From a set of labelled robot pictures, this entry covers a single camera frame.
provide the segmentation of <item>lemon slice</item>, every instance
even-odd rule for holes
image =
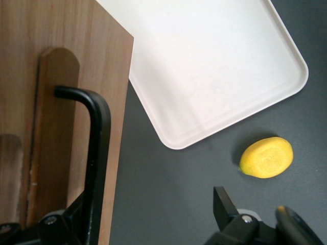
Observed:
[[[257,178],[271,178],[284,172],[293,161],[291,144],[280,137],[262,139],[243,153],[240,170]]]

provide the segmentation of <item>table surface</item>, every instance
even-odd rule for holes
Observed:
[[[110,244],[204,244],[218,230],[213,187],[268,225],[275,209],[296,211],[327,243],[327,1],[273,0],[309,67],[298,94],[186,149],[164,146],[129,85]],[[279,136],[294,161],[271,179],[238,170],[255,141]]]

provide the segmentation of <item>black clamp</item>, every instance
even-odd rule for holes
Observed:
[[[98,244],[107,169],[111,117],[97,93],[57,86],[55,96],[79,101],[90,115],[90,136],[83,193],[61,214],[49,214],[37,225],[21,230],[19,224],[0,225],[0,245]]]
[[[214,216],[220,232],[216,232],[205,245],[323,245],[290,208],[277,208],[274,229],[253,215],[240,214],[224,187],[214,188]]]

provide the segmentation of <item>screw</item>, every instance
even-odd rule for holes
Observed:
[[[9,232],[11,230],[11,226],[10,225],[3,225],[0,228],[0,234],[5,234],[7,232]]]
[[[47,217],[47,218],[44,220],[44,223],[45,223],[46,225],[51,225],[51,224],[53,224],[53,223],[56,222],[56,221],[57,221],[56,216],[49,216],[49,217]]]
[[[245,223],[252,223],[253,220],[249,215],[244,215],[242,216],[242,219],[244,220]]]

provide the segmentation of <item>wooden board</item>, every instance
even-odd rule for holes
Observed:
[[[21,169],[22,188],[19,218],[16,218],[22,224],[30,225],[37,220],[27,196],[38,58],[49,47],[64,47],[80,63],[78,87],[101,94],[111,111],[99,239],[100,244],[108,244],[132,43],[133,38],[94,0],[0,2],[0,135],[15,135],[22,146],[22,167],[17,166]],[[83,189],[88,132],[87,111],[77,105],[67,204]],[[6,205],[15,204],[1,198],[0,209]]]

